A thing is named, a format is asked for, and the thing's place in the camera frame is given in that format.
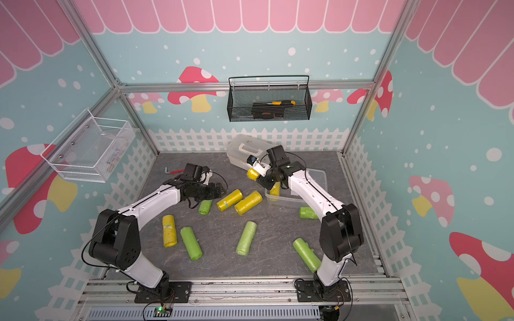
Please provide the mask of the clear plastic storage box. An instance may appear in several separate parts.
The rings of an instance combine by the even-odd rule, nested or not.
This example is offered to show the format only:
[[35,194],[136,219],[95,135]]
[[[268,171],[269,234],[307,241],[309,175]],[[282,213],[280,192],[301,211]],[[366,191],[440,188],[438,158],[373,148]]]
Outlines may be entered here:
[[318,189],[327,190],[327,175],[325,171],[307,169],[307,181],[301,175],[299,183],[295,183],[292,189],[278,188],[279,195],[272,195],[270,190],[264,190],[264,195],[269,205],[279,207],[300,208],[307,207],[315,200],[324,201],[325,198],[310,184],[316,184]]

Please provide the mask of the yellow roll with blue label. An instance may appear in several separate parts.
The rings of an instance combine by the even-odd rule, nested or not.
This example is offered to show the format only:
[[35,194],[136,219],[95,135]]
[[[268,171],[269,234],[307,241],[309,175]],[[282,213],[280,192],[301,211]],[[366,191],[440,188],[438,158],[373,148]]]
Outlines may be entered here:
[[256,181],[259,178],[260,174],[255,169],[249,169],[247,172],[247,177],[252,181]]

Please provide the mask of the yellow roll under left arm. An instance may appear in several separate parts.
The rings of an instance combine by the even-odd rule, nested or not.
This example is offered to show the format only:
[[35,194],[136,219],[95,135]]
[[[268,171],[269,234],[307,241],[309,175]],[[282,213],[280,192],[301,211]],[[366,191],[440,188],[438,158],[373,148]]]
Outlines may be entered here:
[[164,247],[172,247],[177,245],[177,232],[175,227],[175,219],[172,215],[166,215],[162,219],[163,226],[163,245]]

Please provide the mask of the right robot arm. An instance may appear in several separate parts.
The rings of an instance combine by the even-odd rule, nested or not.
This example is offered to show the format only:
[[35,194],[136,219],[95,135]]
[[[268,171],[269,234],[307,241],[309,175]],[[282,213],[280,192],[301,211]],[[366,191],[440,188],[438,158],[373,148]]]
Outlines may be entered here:
[[341,273],[354,253],[364,244],[359,210],[345,204],[324,190],[307,171],[302,158],[292,162],[281,145],[269,148],[263,163],[255,156],[246,160],[250,179],[270,190],[275,183],[297,193],[314,210],[321,222],[319,243],[323,251],[321,266],[314,273],[320,293],[328,292],[341,280]]

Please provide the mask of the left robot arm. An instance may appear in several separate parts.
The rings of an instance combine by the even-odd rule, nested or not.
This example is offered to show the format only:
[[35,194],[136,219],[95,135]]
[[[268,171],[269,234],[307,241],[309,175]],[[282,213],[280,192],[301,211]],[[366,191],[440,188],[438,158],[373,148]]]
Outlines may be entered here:
[[209,167],[186,164],[176,177],[166,180],[154,192],[118,210],[100,212],[87,243],[88,255],[107,267],[120,270],[143,288],[154,290],[167,283],[167,274],[141,251],[140,230],[166,209],[187,201],[193,209],[202,201],[220,199],[228,183],[211,182],[216,173]]

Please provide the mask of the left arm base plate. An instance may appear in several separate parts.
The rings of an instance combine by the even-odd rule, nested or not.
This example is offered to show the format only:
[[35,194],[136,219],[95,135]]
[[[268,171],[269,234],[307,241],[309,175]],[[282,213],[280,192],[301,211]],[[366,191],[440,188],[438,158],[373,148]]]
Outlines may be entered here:
[[167,282],[156,288],[140,286],[135,295],[135,303],[188,303],[192,285],[191,282]]

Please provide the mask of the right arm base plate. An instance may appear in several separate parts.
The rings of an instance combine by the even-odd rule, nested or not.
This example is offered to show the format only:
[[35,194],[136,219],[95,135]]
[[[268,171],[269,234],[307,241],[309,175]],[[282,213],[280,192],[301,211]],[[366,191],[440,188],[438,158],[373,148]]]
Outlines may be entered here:
[[349,284],[340,280],[332,286],[324,286],[318,280],[296,279],[294,287],[299,302],[351,302]]

